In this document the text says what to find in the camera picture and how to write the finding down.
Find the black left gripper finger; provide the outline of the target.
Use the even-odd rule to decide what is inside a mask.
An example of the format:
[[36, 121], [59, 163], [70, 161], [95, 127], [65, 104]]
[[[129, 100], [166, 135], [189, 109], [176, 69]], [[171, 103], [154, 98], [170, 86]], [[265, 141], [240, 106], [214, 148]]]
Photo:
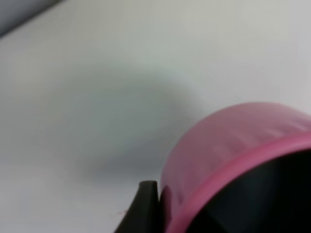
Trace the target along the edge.
[[116, 228], [116, 233], [164, 233], [170, 189], [164, 187], [158, 194], [156, 181], [139, 183], [136, 195]]

